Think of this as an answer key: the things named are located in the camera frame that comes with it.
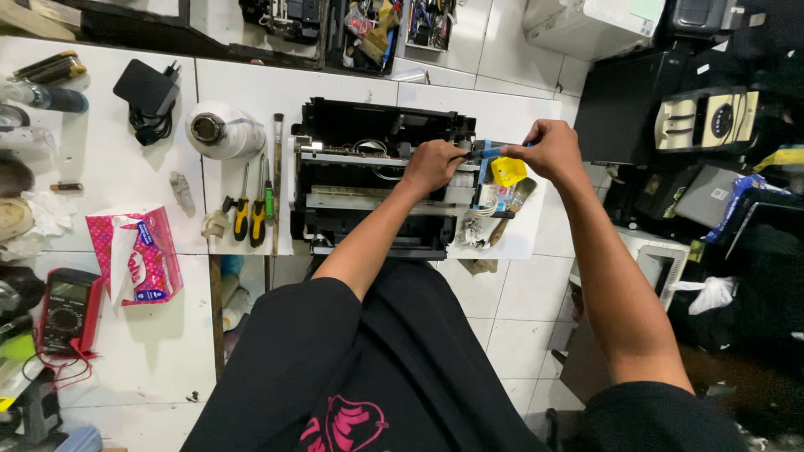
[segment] pink print on shirt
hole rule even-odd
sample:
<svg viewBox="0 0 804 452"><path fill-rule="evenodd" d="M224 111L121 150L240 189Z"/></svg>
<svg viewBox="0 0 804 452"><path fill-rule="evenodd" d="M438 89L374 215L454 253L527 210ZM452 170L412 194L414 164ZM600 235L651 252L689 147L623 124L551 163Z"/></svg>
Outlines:
<svg viewBox="0 0 804 452"><path fill-rule="evenodd" d="M389 427L383 410L371 402L350 402L340 395L329 399L324 417L326 444L322 440L321 426L313 417L299 441L318 434L307 446L307 452L357 452L377 439Z"/></svg>

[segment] black power adapter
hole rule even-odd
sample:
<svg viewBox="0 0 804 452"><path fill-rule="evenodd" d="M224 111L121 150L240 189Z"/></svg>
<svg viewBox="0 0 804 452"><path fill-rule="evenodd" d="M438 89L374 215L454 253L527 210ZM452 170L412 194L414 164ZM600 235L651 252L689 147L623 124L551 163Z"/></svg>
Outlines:
<svg viewBox="0 0 804 452"><path fill-rule="evenodd" d="M173 107L178 96L177 61L159 72L134 59L112 88L117 97L129 103L129 122L134 137L143 146L170 136L173 129Z"/></svg>

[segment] tissue box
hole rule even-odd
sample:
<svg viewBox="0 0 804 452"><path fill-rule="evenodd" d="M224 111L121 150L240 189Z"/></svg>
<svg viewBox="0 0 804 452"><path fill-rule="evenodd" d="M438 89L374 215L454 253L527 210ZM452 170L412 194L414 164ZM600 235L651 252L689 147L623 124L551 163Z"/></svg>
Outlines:
<svg viewBox="0 0 804 452"><path fill-rule="evenodd" d="M164 206L106 209L86 219L113 302L167 303L184 287Z"/></svg>

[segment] workbench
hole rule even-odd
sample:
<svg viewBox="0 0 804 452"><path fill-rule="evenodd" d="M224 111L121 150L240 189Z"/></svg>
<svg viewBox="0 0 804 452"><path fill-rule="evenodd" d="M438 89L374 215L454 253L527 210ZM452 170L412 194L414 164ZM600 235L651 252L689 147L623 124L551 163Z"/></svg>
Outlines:
<svg viewBox="0 0 804 452"><path fill-rule="evenodd" d="M93 376L59 392L67 427L93 424L110 438L109 445L127 446L133 452L152 450L154 444L177 450L215 385L211 308L215 282L210 272L215 265L209 255L272 251L270 229L258 249L247 240L234 241L228 230L223 239L212 237L208 243L199 235L206 212L220 208L224 196L240 195L246 161L201 158L184 131L185 116L197 102L216 99L235 105L266 124L269 137L273 114L283 113L283 142L288 142L290 126L301 121L302 105L311 97L457 111L477 118L478 138L498 142L521 142L536 118L559 118L561 113L560 102L530 97L15 37L0 37L0 70L10 73L68 49L77 51L88 75L66 87L82 91L89 110L76 114L24 107L31 125L48 128L57 147L52 154L19 157L34 172L36 191L48 191L59 181L82 183L84 191L67 195L78 207L73 229L47 240L43 253L21 264L33 268L41 279L61 266L99 273L84 216L126 204L165 206L184 290L164 305L125 308L112 306L105 295L93 347L99 355L92 361ZM134 139L128 105L112 93L133 58L159 71L174 60L182 66L173 133L149 147ZM273 140L268 140L265 153L273 162ZM290 146L283 146L285 165L292 155ZM259 155L250 159L251 181L256 181L258 162ZM195 209L178 205L168 182L171 171L187 177ZM449 257L530 259L547 184L532 172L529 175L539 186L500 242L485 251L450 246ZM278 249L282 256L309 249L294 243L289 234L286 196L292 179L283 171ZM256 182L249 183L250 199L255 198L256 187ZM74 368L70 372L79 372L83 365ZM187 399L194 391L198 402Z"/></svg>

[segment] left hand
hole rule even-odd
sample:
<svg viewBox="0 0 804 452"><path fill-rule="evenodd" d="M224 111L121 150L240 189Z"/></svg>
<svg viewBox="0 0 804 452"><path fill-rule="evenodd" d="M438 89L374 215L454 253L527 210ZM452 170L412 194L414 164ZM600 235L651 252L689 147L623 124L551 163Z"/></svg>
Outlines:
<svg viewBox="0 0 804 452"><path fill-rule="evenodd" d="M404 176L397 186L414 191L423 198L431 191L438 190L452 180L455 170L465 159L466 151L445 142L433 140L421 143L405 168Z"/></svg>

